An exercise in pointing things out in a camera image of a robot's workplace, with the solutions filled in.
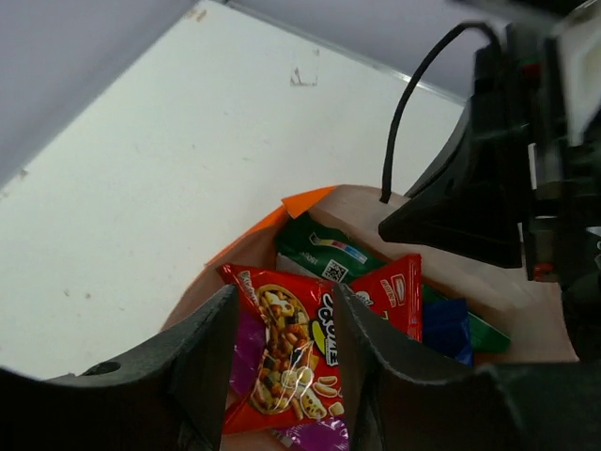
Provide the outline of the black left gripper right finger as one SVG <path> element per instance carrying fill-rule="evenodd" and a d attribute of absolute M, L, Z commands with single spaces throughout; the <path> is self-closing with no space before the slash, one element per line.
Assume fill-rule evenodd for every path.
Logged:
<path fill-rule="evenodd" d="M 353 450 L 597 450 L 600 364 L 477 369 L 371 312 L 344 285 L 334 326 Z"/>

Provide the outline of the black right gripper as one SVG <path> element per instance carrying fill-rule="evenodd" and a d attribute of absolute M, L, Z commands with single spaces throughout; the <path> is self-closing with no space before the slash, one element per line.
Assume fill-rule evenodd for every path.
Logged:
<path fill-rule="evenodd" d="M 600 287 L 600 128 L 575 125 L 576 78 L 558 37 L 510 24 L 476 55 L 474 92 L 430 176 L 378 226 L 568 291 Z"/>

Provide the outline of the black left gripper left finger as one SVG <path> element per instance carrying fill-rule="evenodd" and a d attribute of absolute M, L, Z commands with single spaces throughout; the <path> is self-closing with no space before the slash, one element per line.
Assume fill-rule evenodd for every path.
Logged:
<path fill-rule="evenodd" d="M 47 381 L 1 371 L 4 450 L 217 450 L 239 321 L 219 289 L 144 343 Z"/>

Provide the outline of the red snack packet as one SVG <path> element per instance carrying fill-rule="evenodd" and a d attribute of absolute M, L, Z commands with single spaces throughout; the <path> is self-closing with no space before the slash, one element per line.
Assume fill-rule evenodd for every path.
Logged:
<path fill-rule="evenodd" d="M 361 304 L 420 341 L 422 259 L 401 257 L 350 284 Z M 225 414 L 223 432 L 290 428 L 344 416 L 334 331 L 334 283 L 250 266 L 219 274 L 240 290 L 246 312 L 262 321 L 264 344 L 249 389 Z"/>

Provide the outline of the blue Burts crisps bag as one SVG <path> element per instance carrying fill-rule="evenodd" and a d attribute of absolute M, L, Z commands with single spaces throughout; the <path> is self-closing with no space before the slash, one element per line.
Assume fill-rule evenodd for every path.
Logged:
<path fill-rule="evenodd" d="M 463 365 L 473 366 L 470 319 L 464 299 L 446 299 L 425 303 L 423 343 Z"/>

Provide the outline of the orange paper bag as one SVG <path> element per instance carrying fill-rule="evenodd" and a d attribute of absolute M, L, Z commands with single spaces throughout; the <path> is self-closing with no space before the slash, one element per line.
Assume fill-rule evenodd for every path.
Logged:
<path fill-rule="evenodd" d="M 226 262 L 271 267 L 275 262 L 274 238 L 285 221 L 310 212 L 328 226 L 338 226 L 381 257 L 419 254 L 428 282 L 441 291 L 463 295 L 478 314 L 501 327 L 511 337 L 506 352 L 486 355 L 483 365 L 527 363 L 582 363 L 570 342 L 563 319 L 559 287 L 529 280 L 520 269 L 501 269 L 473 259 L 425 246 L 388 243 L 378 234 L 379 223 L 405 204 L 394 195 L 379 201 L 376 188 L 339 185 L 297 194 L 239 237 L 213 258 L 185 291 L 167 319 L 175 325 L 206 302 L 222 285 L 217 267 Z"/>

